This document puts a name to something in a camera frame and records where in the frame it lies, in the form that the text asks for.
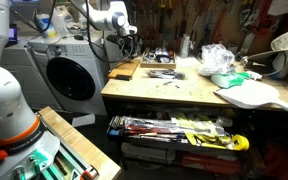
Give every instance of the wire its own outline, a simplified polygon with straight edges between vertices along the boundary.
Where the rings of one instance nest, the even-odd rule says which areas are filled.
[[[284,55],[284,64],[283,64],[283,68],[285,67],[285,65],[286,65],[286,53],[285,53],[285,51],[283,51],[283,55]],[[268,73],[268,74],[261,74],[262,76],[272,76],[272,75],[274,75],[274,74],[277,74],[277,73],[279,73],[279,72],[281,72],[282,70],[283,70],[283,68],[282,69],[280,69],[280,70],[277,70],[277,71],[274,71],[274,72],[272,72],[272,73]]]
[[[51,13],[50,13],[50,20],[48,21],[47,26],[46,26],[45,29],[39,29],[39,28],[34,27],[31,23],[29,23],[29,21],[28,21],[25,17],[23,17],[23,16],[22,16],[21,14],[19,14],[17,11],[14,11],[14,10],[10,9],[10,12],[11,12],[18,20],[20,20],[21,22],[23,22],[24,24],[26,24],[26,25],[29,26],[30,28],[32,28],[32,29],[34,29],[34,30],[36,30],[36,31],[38,31],[38,32],[40,32],[40,33],[42,34],[43,32],[47,31],[48,28],[49,28],[50,25],[51,25],[51,19],[52,19],[52,17],[53,17],[53,12],[54,12],[54,8],[55,8],[55,4],[56,4],[56,0],[53,0],[52,9],[51,9]]]
[[[122,65],[131,62],[131,59],[125,60],[125,61],[121,61],[120,64],[116,65],[114,68],[112,68],[111,70],[109,70],[108,74],[110,74],[114,69],[121,67]]]
[[[134,50],[134,45],[133,45],[133,44],[132,44],[131,50],[130,50],[130,52],[128,53],[127,56],[125,56],[125,57],[123,57],[123,58],[118,57],[118,58],[117,58],[116,60],[114,60],[114,61],[109,61],[108,59],[103,59],[102,57],[100,57],[100,56],[97,54],[97,52],[95,51],[95,49],[94,49],[94,47],[93,47],[93,44],[92,44],[91,33],[89,32],[91,21],[90,21],[88,0],[85,0],[85,3],[86,3],[86,22],[87,22],[86,24],[87,24],[87,29],[88,29],[88,30],[87,30],[87,38],[88,38],[89,46],[90,46],[93,54],[95,55],[95,57],[96,57],[98,60],[100,60],[100,61],[102,61],[102,62],[105,62],[105,63],[117,63],[117,62],[121,62],[121,61],[125,60],[126,58],[128,58],[128,57],[131,55],[132,51]]]

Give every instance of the washing machine door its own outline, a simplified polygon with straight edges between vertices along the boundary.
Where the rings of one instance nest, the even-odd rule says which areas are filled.
[[[53,87],[67,98],[84,101],[93,97],[95,83],[80,64],[64,57],[51,59],[46,74]]]

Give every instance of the dryer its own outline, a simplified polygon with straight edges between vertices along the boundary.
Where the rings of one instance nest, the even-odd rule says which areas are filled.
[[[36,38],[30,45],[41,74],[64,110],[106,115],[101,96],[106,82],[104,63],[95,57],[87,41]]]
[[[41,109],[50,106],[54,110],[62,110],[26,46],[31,38],[19,37],[18,44],[4,48],[0,66],[10,71],[18,80],[25,100],[31,108]]]

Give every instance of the tray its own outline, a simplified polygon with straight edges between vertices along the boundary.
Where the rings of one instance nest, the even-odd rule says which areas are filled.
[[[142,68],[167,68],[167,69],[175,69],[176,68],[176,55],[172,56],[173,60],[169,63],[160,63],[156,59],[146,61],[144,60],[145,54],[142,55],[140,66]]]

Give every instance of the white plastic bag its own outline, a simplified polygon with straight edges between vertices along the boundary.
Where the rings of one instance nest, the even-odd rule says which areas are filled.
[[[234,62],[234,54],[222,44],[202,46],[202,66],[199,73],[203,76],[213,74],[227,74],[231,71],[230,66]]]

